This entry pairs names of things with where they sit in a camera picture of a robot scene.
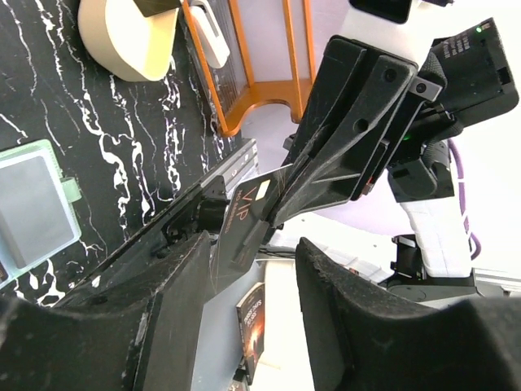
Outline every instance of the marble table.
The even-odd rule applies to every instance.
[[[81,240],[7,285],[53,305],[227,157],[179,24],[168,76],[128,83],[97,65],[79,0],[0,0],[0,150],[52,141],[74,177]]]

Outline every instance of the orange wooden shelf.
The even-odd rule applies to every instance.
[[[281,0],[286,25],[287,48],[291,65],[291,80],[286,81],[255,81],[253,75],[252,62],[247,49],[247,42],[243,30],[243,23],[240,17],[238,0],[228,0],[231,19],[234,23],[235,35],[239,45],[239,52],[243,62],[244,73],[247,78],[247,86],[234,100],[231,109],[225,114],[223,112],[219,95],[215,87],[212,74],[204,57],[203,47],[194,21],[190,13],[188,0],[182,3],[182,10],[190,30],[197,51],[197,56],[201,63],[204,78],[208,84],[212,101],[215,104],[217,118],[219,120],[219,132],[223,137],[233,137],[239,131],[241,124],[247,114],[260,106],[271,103],[285,104],[290,108],[291,120],[299,123],[304,115],[304,108],[308,102],[309,93],[315,79],[315,63],[313,53],[313,30],[311,26],[311,6],[309,0],[301,0],[304,12],[304,25],[306,32],[306,43],[308,52],[309,76],[302,78],[299,76],[299,66],[296,56],[296,45],[291,14],[291,0]]]
[[[312,84],[310,79],[300,80],[300,90],[302,92],[300,104],[303,108],[305,108],[308,101]],[[227,130],[225,131],[221,127],[221,134],[224,137],[235,136],[240,131],[244,119],[252,110],[272,103],[288,106],[291,110],[291,120],[296,124],[300,123],[302,114],[299,113],[299,104],[293,80],[260,81],[254,83],[252,87],[246,87],[237,98],[232,108],[226,113]]]

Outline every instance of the book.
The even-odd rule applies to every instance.
[[[239,329],[243,340],[247,383],[252,385],[259,358],[264,352],[265,285],[256,283],[237,304]]]

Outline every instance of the purple cable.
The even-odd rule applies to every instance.
[[[465,194],[465,183],[463,182],[465,178],[465,170],[463,168],[462,163],[462,156],[459,154],[459,150],[456,147],[456,144],[452,139],[449,139],[449,150],[454,156],[454,162],[456,163],[456,170],[458,172],[458,179],[461,181],[458,183],[459,188],[459,208],[462,212],[462,216],[465,215],[466,211],[466,194]],[[463,222],[463,225],[465,226],[465,232],[468,234],[470,230],[469,225],[469,218],[468,216],[465,216],[465,221]],[[471,259],[475,260],[480,254],[481,254],[481,243],[478,239],[478,237],[471,233],[471,239],[475,244],[474,252],[471,255]]]

